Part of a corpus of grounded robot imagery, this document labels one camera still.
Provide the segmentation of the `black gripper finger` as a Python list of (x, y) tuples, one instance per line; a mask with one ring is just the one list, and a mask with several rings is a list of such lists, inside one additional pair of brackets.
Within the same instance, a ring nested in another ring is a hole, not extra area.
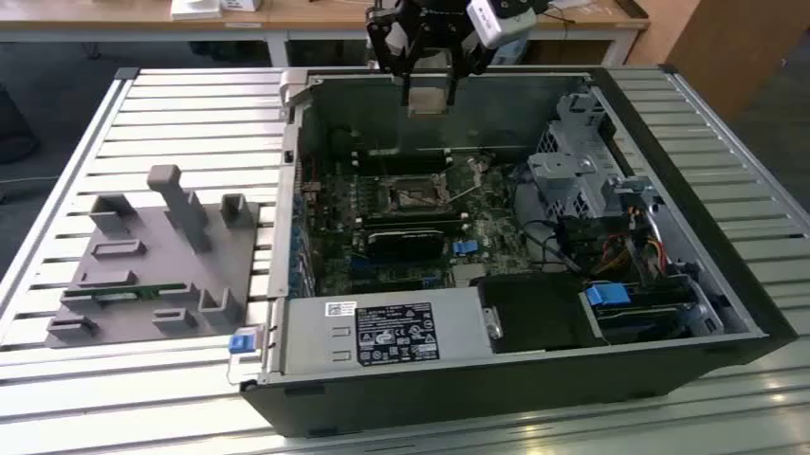
[(458, 82), (470, 75), (481, 75), (493, 62), (495, 49), (489, 48), (473, 30), (469, 33), (451, 27), (447, 32), (450, 68), (447, 72), (446, 104), (454, 105)]
[(410, 55), (414, 25), (413, 8), (369, 8), (366, 31), (381, 71), (402, 79), (402, 106), (409, 106), (411, 73), (415, 60)]

